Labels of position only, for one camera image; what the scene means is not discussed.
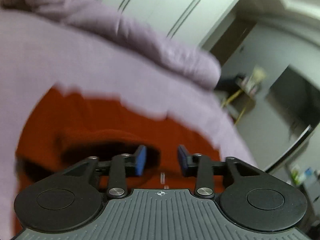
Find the red knit sweater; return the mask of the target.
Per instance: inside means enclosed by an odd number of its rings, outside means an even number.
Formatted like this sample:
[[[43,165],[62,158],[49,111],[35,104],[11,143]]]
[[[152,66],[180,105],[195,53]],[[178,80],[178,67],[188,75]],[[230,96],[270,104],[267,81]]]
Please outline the red knit sweater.
[[[128,110],[117,99],[84,98],[62,94],[53,87],[30,114],[21,133],[16,158],[18,188],[23,190],[54,172],[89,156],[106,160],[138,145],[147,147],[150,163],[143,176],[131,178],[131,187],[193,189],[194,178],[181,175],[176,157],[179,145],[190,152],[220,160],[218,150],[199,133],[171,118],[149,119]]]

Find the black clothing pile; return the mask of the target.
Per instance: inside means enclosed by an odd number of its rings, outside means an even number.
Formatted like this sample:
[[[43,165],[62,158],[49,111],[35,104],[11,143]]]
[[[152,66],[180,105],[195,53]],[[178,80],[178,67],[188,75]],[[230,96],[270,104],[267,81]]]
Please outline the black clothing pile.
[[[227,92],[233,94],[239,90],[239,86],[236,84],[237,81],[243,81],[246,74],[239,73],[234,77],[221,77],[215,87],[215,90]]]

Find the yellow side shelf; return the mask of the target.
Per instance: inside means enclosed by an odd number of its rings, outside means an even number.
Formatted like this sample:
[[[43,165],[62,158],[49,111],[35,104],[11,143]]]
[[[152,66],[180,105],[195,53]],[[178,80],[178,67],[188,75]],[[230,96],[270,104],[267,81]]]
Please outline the yellow side shelf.
[[[234,80],[237,90],[221,101],[221,108],[227,110],[236,126],[247,110],[256,104],[256,96],[261,89],[261,83],[256,83],[251,77],[239,77]]]

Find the cream dried flower bouquet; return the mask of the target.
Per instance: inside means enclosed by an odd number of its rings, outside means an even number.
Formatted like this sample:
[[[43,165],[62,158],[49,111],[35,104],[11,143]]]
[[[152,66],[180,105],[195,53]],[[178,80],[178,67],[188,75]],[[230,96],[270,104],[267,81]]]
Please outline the cream dried flower bouquet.
[[[261,83],[265,78],[266,78],[267,74],[266,71],[264,70],[264,68],[256,65],[253,68],[253,72],[252,72],[252,81],[254,82],[254,84],[259,84]]]

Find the purple bed sheet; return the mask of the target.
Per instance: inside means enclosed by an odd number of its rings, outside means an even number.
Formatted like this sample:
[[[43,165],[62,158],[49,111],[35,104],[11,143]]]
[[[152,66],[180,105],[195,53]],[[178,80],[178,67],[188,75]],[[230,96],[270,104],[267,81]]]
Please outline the purple bed sheet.
[[[53,85],[99,96],[127,108],[173,118],[205,136],[221,157],[251,165],[252,154],[217,97],[181,74],[86,31],[32,13],[1,11],[1,239],[14,235],[14,153],[31,110]]]

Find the black television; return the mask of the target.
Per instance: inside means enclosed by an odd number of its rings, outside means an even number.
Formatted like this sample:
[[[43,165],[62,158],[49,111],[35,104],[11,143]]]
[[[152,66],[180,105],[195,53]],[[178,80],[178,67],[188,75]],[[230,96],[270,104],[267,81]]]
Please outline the black television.
[[[319,125],[319,87],[294,66],[289,64],[268,83],[265,98],[289,140]]]

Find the brown wooden door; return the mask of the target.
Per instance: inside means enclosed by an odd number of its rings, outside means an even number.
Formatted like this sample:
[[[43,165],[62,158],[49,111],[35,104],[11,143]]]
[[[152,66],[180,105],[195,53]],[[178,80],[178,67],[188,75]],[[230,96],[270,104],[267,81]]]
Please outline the brown wooden door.
[[[237,17],[214,44],[210,53],[216,57],[221,67],[233,55],[238,46],[242,44],[256,23],[256,21]]]

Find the white wardrobe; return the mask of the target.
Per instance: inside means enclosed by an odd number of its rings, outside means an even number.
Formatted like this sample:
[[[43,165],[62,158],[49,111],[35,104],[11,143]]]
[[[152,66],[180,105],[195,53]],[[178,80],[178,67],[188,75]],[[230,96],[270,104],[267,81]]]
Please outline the white wardrobe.
[[[239,0],[101,0],[165,36],[202,46]]]

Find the purple rolled duvet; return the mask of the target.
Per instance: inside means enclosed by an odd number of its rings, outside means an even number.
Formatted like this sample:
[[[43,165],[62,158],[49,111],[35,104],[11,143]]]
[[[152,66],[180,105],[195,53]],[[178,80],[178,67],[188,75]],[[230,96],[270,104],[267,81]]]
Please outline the purple rolled duvet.
[[[221,67],[212,54],[176,42],[98,0],[1,0],[1,6],[31,11],[99,35],[138,52],[205,89],[214,89],[220,79]]]

